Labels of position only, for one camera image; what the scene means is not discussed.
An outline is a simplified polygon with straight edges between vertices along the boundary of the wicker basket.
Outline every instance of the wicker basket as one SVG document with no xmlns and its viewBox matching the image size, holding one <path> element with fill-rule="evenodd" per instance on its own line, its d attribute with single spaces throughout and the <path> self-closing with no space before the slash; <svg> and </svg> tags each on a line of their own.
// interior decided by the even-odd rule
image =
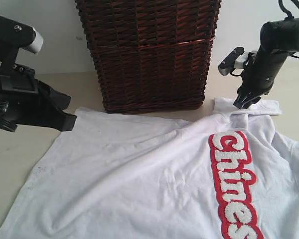
<svg viewBox="0 0 299 239">
<path fill-rule="evenodd" d="M 108 113 L 204 101 L 221 0 L 75 0 Z"/>
</svg>

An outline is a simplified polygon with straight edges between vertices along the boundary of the metal screw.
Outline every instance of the metal screw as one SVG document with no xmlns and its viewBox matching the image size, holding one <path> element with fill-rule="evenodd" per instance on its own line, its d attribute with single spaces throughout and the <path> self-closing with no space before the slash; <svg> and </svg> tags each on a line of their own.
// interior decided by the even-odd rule
<svg viewBox="0 0 299 239">
<path fill-rule="evenodd" d="M 14 29 L 15 29 L 16 32 L 19 32 L 19 31 L 22 30 L 22 27 L 20 27 L 19 25 L 15 25 Z"/>
</svg>

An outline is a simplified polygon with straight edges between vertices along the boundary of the beige tabletop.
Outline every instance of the beige tabletop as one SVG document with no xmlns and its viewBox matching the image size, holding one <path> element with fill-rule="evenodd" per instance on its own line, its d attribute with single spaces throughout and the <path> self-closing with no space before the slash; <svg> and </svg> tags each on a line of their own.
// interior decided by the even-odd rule
<svg viewBox="0 0 299 239">
<path fill-rule="evenodd" d="M 95 72 L 39 75 L 37 78 L 72 97 L 68 112 L 73 113 L 80 106 L 104 111 Z M 241 78 L 223 77 L 216 67 L 211 67 L 204 106 L 195 111 L 148 115 L 196 121 L 211 114 L 215 97 L 235 98 L 240 84 Z M 281 116 L 273 117 L 278 131 L 299 141 L 299 62 L 284 66 L 265 99 L 278 100 L 283 110 Z M 22 125 L 15 133 L 0 130 L 0 226 L 31 169 L 58 135 L 54 129 Z"/>
</svg>

